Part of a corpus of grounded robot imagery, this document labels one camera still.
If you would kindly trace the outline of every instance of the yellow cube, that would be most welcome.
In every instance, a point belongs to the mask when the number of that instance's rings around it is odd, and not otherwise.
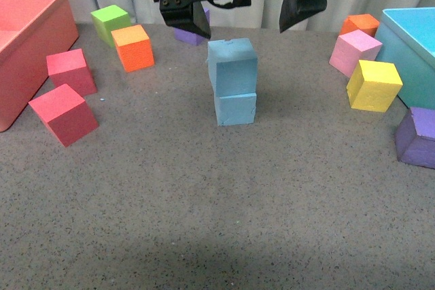
[[[347,84],[347,95],[352,109],[386,112],[402,86],[394,64],[359,60]]]

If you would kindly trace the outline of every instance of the block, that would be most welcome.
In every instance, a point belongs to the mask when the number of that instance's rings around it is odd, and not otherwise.
[[[98,127],[88,104],[68,84],[63,84],[29,102],[47,129],[70,146]]]
[[[47,80],[46,57],[78,38],[68,0],[0,1],[0,132]]]
[[[207,62],[216,96],[256,92],[258,57],[249,39],[209,41]]]
[[[112,35],[127,73],[154,66],[151,40],[141,25],[112,31]]]
[[[351,108],[386,112],[402,85],[394,64],[360,60],[347,84]]]
[[[370,14],[350,15],[345,19],[339,35],[361,30],[374,37],[378,26],[379,21]]]
[[[117,5],[104,7],[90,14],[99,38],[111,48],[115,47],[111,32],[131,26],[128,13]]]
[[[435,110],[409,108],[394,140],[399,161],[435,168]]]
[[[256,115],[257,94],[215,96],[218,126],[251,124]]]
[[[329,63],[351,77],[359,60],[375,60],[382,43],[360,30],[339,35]]]
[[[81,96],[97,92],[82,49],[47,56],[47,68],[55,86],[68,84]]]
[[[397,67],[407,107],[435,109],[435,7],[384,10],[375,38],[383,43],[376,60]]]
[[[210,10],[204,8],[204,12],[205,17],[207,17],[207,22],[210,24]],[[200,35],[180,29],[174,29],[174,36],[176,40],[192,44],[193,46],[199,46],[205,40],[205,38]]]

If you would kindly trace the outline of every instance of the orange cube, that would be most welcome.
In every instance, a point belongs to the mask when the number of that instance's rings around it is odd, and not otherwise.
[[[350,15],[345,19],[339,35],[361,30],[365,34],[375,37],[378,26],[379,21],[370,14]]]
[[[154,66],[151,40],[141,25],[114,30],[111,34],[127,73]]]

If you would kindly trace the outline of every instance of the cube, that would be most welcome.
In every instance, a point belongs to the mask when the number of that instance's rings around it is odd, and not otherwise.
[[[360,60],[347,84],[351,108],[386,112],[402,85],[394,64]]]
[[[360,30],[338,36],[329,63],[351,77],[358,60],[374,60],[382,43]]]
[[[207,22],[210,24],[210,10],[208,8],[204,8],[204,12],[205,17],[207,17]],[[205,38],[201,37],[200,35],[181,29],[174,29],[174,36],[176,40],[192,44],[193,46],[199,46],[201,42],[205,40]]]
[[[92,21],[94,22],[98,36],[111,48],[115,47],[111,32],[131,26],[130,16],[128,13],[122,8],[119,8],[117,5],[104,7],[99,10],[95,10],[90,14],[92,16]]]
[[[88,104],[68,84],[63,84],[29,102],[47,129],[70,146],[98,127]]]
[[[47,68],[55,86],[68,84],[81,96],[97,92],[82,49],[47,56]]]
[[[435,110],[409,108],[394,140],[399,161],[435,168]]]
[[[207,62],[216,96],[255,93],[258,57],[249,39],[209,41]]]
[[[215,96],[218,126],[251,124],[256,115],[257,94]]]
[[[376,60],[392,62],[407,107],[435,109],[435,7],[384,10],[375,38],[383,43]]]
[[[374,37],[378,26],[379,21],[370,14],[350,15],[345,19],[339,35],[361,30]]]
[[[112,31],[116,51],[127,73],[154,66],[151,40],[141,25]]]

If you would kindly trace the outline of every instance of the light blue cube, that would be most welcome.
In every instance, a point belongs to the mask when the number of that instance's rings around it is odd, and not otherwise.
[[[375,39],[377,61],[395,64],[407,107],[435,109],[435,8],[384,10]]]
[[[215,96],[256,92],[258,57],[247,38],[209,41],[209,77]]]
[[[256,115],[257,94],[215,96],[218,126],[251,124]]]

